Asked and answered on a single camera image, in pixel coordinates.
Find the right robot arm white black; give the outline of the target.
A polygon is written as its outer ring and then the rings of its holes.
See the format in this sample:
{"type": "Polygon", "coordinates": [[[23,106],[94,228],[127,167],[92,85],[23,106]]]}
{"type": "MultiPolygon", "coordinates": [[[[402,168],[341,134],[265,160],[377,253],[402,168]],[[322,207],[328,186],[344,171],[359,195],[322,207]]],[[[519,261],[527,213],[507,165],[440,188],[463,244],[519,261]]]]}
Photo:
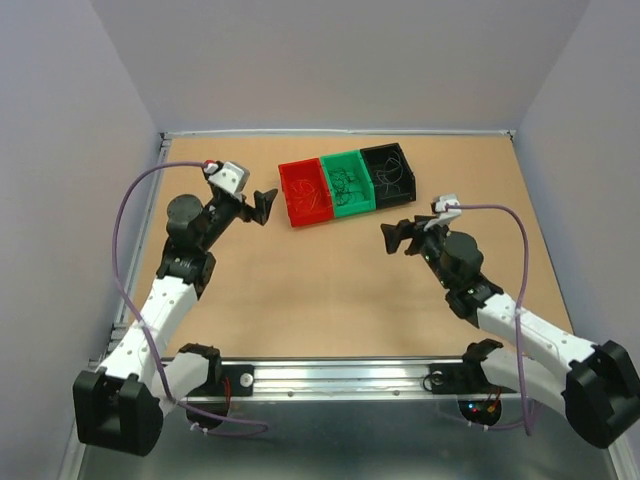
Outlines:
{"type": "Polygon", "coordinates": [[[451,216],[417,216],[381,231],[388,253],[408,241],[444,288],[452,312],[521,349],[496,345],[460,366],[463,384],[524,393],[560,413],[590,445],[606,449],[639,420],[639,375],[627,350],[577,337],[519,306],[481,272],[484,256],[469,234],[449,228],[451,216]]]}

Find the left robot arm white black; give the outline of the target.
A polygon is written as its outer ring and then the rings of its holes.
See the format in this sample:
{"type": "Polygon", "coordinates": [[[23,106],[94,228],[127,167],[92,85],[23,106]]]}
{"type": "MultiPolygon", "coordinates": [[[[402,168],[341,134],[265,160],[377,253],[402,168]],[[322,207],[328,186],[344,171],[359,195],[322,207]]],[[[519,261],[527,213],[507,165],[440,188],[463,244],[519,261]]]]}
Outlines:
{"type": "Polygon", "coordinates": [[[201,298],[216,260],[210,249],[236,219],[265,224],[277,190],[243,194],[218,186],[212,199],[175,197],[167,207],[167,241],[149,295],[136,320],[111,354],[73,384],[77,435],[81,443],[147,455],[156,445],[165,417],[183,406],[193,390],[215,392],[222,382],[220,352],[187,344],[169,364],[161,357],[177,327],[201,298]]]}

